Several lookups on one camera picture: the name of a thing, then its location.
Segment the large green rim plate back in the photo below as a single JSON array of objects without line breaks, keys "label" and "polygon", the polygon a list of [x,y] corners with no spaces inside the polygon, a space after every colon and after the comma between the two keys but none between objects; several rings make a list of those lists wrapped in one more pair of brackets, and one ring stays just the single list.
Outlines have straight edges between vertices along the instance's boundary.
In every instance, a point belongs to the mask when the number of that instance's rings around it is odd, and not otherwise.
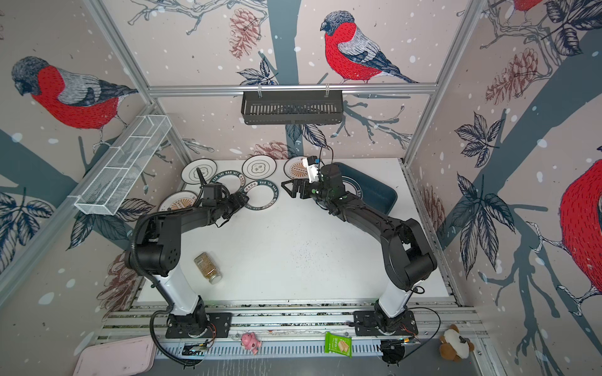
[{"label": "large green rim plate back", "polygon": [[279,198],[277,185],[270,180],[257,180],[248,183],[243,192],[249,198],[245,207],[252,211],[263,211],[272,207]]}]

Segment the dark teal plastic bin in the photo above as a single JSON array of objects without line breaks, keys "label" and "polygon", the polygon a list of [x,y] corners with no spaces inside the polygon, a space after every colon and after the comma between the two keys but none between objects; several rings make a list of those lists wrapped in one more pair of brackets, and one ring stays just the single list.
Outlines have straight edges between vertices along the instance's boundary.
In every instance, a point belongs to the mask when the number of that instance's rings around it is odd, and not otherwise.
[{"label": "dark teal plastic bin", "polygon": [[392,187],[347,164],[335,162],[334,165],[339,166],[342,176],[348,176],[360,184],[363,191],[362,200],[366,205],[386,215],[390,214],[398,200],[398,194]]}]

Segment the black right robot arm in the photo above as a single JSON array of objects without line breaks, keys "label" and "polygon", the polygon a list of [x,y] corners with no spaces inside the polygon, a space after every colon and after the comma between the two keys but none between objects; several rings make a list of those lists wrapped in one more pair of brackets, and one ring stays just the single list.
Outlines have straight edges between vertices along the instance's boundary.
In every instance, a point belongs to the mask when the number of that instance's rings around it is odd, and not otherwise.
[{"label": "black right robot arm", "polygon": [[390,282],[378,300],[379,311],[394,318],[407,310],[415,288],[437,269],[437,260],[421,225],[415,219],[395,219],[347,191],[336,164],[304,163],[308,177],[281,184],[287,194],[313,199],[330,215],[359,228],[379,241]]}]

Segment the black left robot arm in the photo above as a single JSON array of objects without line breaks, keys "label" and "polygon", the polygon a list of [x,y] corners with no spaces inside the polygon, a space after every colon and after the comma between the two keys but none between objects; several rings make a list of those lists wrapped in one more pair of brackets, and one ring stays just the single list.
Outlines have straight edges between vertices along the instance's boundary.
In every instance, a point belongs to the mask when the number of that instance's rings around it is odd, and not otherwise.
[{"label": "black left robot arm", "polygon": [[126,267],[159,291],[167,302],[168,314],[191,315],[199,310],[202,298],[180,267],[182,235],[201,227],[224,225],[248,202],[244,192],[231,193],[221,183],[208,183],[193,205],[143,216],[125,251]]}]

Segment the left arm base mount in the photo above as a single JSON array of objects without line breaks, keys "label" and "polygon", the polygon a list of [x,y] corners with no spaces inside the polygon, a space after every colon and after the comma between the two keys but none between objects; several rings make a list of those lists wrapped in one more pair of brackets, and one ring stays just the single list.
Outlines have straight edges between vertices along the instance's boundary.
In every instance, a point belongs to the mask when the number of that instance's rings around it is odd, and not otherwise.
[{"label": "left arm base mount", "polygon": [[227,338],[232,321],[231,313],[206,313],[196,310],[185,316],[169,314],[166,338]]}]

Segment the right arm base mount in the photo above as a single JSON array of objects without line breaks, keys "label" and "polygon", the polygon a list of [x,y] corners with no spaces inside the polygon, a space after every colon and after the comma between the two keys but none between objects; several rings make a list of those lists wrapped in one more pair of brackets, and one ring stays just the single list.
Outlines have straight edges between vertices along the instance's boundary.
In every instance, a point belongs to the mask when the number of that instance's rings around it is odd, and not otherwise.
[{"label": "right arm base mount", "polygon": [[360,337],[379,335],[415,337],[419,332],[414,314],[410,310],[390,318],[379,305],[376,305],[372,311],[354,311],[352,327],[355,334]]}]

